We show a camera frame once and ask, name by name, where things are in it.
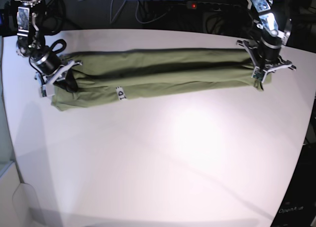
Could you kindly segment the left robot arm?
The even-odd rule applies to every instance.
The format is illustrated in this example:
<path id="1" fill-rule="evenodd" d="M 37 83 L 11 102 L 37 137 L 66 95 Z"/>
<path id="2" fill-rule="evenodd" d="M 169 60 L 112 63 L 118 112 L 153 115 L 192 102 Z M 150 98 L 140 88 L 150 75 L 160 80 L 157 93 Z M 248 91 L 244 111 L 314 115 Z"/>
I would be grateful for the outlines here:
<path id="1" fill-rule="evenodd" d="M 238 40 L 237 45 L 242 46 L 249 54 L 253 64 L 251 77 L 254 87 L 263 88 L 268 75 L 281 69 L 296 70 L 296 66 L 289 60 L 283 60 L 280 52 L 287 45 L 292 31 L 292 19 L 288 18 L 284 27 L 280 28 L 272 11 L 274 0 L 247 0 L 247 9 L 255 9 L 258 19 L 253 22 L 261 31 L 261 36 L 254 43 Z"/>

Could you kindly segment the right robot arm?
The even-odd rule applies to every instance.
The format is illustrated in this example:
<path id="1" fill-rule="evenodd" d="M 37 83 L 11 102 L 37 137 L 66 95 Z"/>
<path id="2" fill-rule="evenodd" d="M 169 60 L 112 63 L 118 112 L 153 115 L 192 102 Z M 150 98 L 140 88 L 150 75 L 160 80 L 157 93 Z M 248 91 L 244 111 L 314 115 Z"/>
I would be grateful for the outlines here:
<path id="1" fill-rule="evenodd" d="M 75 93 L 78 85 L 72 68 L 81 65 L 81 61 L 66 60 L 60 57 L 67 43 L 58 39 L 47 45 L 45 36 L 58 34 L 67 20 L 66 6 L 63 0 L 15 0 L 17 8 L 18 55 L 28 58 L 29 65 L 36 71 L 35 80 L 40 87 L 42 97 L 54 95 L 59 87 Z"/>

